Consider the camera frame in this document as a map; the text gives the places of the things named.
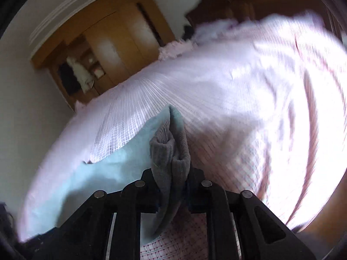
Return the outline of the pink crumpled clothes pile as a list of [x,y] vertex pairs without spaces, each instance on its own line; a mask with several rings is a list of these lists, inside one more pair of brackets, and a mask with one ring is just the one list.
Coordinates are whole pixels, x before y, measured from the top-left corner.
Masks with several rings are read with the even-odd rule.
[[167,59],[176,59],[185,52],[191,52],[195,49],[195,44],[188,41],[178,40],[173,41],[159,48],[159,61],[165,61]]

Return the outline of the black garment by headboard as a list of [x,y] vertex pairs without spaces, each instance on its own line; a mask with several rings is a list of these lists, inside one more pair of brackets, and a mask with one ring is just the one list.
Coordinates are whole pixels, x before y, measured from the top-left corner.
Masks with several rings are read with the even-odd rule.
[[183,41],[189,40],[193,37],[195,31],[194,28],[190,25],[184,25],[183,26],[183,35],[181,37],[181,39]]

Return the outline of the black hanging garment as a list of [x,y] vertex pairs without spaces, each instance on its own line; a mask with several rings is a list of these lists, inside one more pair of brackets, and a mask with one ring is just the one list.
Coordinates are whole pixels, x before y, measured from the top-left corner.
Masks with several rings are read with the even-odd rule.
[[77,81],[77,78],[74,75],[73,69],[66,62],[59,65],[58,75],[61,79],[64,89],[66,90],[69,96],[81,90],[81,85]]

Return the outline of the pink checked bed sheet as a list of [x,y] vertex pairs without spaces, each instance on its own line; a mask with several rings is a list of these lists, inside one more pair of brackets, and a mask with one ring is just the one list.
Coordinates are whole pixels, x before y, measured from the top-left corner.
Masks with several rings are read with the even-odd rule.
[[308,226],[346,171],[343,45],[313,13],[244,22],[194,44],[76,103],[66,128],[92,123],[88,137],[107,134],[121,148],[113,136],[130,140],[174,106],[194,167],[226,190],[253,191],[290,229]]

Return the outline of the wooden wardrobe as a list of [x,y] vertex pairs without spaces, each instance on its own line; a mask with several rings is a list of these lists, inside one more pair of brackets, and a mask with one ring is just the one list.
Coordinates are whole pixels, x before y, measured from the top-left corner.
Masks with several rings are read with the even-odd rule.
[[[67,103],[88,103],[158,59],[175,36],[154,0],[96,0],[78,11],[39,46],[31,58],[47,68]],[[69,61],[94,78],[86,92],[67,86]]]

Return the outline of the lilac ruffled pillow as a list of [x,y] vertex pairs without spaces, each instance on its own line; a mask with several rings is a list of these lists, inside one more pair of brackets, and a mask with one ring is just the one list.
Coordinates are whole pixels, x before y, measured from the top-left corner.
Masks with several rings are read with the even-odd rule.
[[218,19],[212,22],[199,24],[194,29],[191,41],[198,45],[205,44],[211,40],[217,39],[218,36],[238,24],[239,22],[235,19]]

